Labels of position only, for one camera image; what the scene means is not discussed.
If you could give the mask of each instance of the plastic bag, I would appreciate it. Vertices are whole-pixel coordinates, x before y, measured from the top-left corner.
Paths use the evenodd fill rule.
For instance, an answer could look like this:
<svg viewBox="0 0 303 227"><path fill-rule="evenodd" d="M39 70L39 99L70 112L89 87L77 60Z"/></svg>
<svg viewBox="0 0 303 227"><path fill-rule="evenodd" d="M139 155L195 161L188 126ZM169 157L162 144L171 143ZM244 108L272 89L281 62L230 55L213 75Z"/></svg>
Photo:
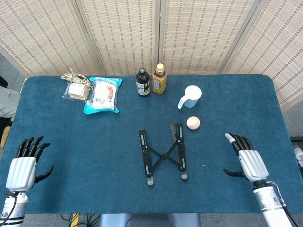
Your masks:
<svg viewBox="0 0 303 227"><path fill-rule="evenodd" d="M112 111L118 113L116 108L117 93L122 79L91 77L93 83L92 94L87 100L83 112L93 114L101 111Z"/></svg>
<svg viewBox="0 0 303 227"><path fill-rule="evenodd" d="M67 88L62 98L86 102L89 96L89 90L90 88L84 84L67 82Z"/></svg>

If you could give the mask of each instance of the person's leg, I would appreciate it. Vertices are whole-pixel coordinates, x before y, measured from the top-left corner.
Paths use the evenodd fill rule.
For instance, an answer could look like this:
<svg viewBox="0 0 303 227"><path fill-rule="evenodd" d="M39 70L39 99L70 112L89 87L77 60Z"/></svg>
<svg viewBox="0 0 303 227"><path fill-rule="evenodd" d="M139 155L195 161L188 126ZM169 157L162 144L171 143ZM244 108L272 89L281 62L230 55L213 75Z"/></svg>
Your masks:
<svg viewBox="0 0 303 227"><path fill-rule="evenodd" d="M18 106L20 93L0 87L0 117L14 117Z"/></svg>

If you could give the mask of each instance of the brown egg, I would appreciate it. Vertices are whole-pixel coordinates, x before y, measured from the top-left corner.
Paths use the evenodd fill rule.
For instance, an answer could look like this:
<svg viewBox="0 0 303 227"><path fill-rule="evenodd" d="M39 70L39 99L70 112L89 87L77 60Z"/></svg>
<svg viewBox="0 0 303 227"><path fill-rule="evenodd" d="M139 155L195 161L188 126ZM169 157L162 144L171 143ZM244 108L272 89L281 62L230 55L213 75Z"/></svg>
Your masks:
<svg viewBox="0 0 303 227"><path fill-rule="evenodd" d="M189 117L188 120L186 121L187 126L192 129L195 130L197 128L199 128L200 126L200 120L197 117Z"/></svg>

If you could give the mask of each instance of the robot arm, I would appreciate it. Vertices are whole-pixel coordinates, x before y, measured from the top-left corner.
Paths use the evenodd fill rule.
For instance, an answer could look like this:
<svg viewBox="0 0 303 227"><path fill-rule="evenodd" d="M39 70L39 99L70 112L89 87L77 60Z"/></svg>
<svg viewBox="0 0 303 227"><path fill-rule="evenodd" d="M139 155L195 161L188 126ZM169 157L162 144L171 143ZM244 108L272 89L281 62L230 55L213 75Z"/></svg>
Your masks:
<svg viewBox="0 0 303 227"><path fill-rule="evenodd" d="M241 171L231 172L228 169L223 171L229 176L246 177L247 180L253 183L253 192L269 227L291 227L292 225L286 215L290 216L290 214L279 187L274 182L266 181L269 173L261 155L254 150L247 138L228 133L225 134L225 137L232 144L239 158ZM280 198L276 195L272 185L276 186Z"/></svg>
<svg viewBox="0 0 303 227"><path fill-rule="evenodd" d="M26 196L35 183L46 179L53 171L53 165L42 175L36 176L36 166L43 150L50 146L50 143L42 144L38 149L39 142L43 136L38 137L33 145L34 137L20 143L16 157L9 167L9 174L6 181L6 188L10 192L4 203L0 218L1 226L21 227L26 212L28 197Z"/></svg>

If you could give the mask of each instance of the soy sauce bottle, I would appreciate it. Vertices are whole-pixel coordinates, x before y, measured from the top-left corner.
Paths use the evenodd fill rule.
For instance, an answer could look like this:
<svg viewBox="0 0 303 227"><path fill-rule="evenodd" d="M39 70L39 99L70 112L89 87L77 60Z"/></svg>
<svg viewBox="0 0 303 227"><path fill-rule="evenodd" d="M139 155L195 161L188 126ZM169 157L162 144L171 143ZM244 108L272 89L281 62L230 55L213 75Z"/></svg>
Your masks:
<svg viewBox="0 0 303 227"><path fill-rule="evenodd" d="M150 75L147 73L145 68L139 69L136 79L137 79L136 84L137 84L137 90L139 96L141 97L149 96L151 91L151 81L150 81Z"/></svg>

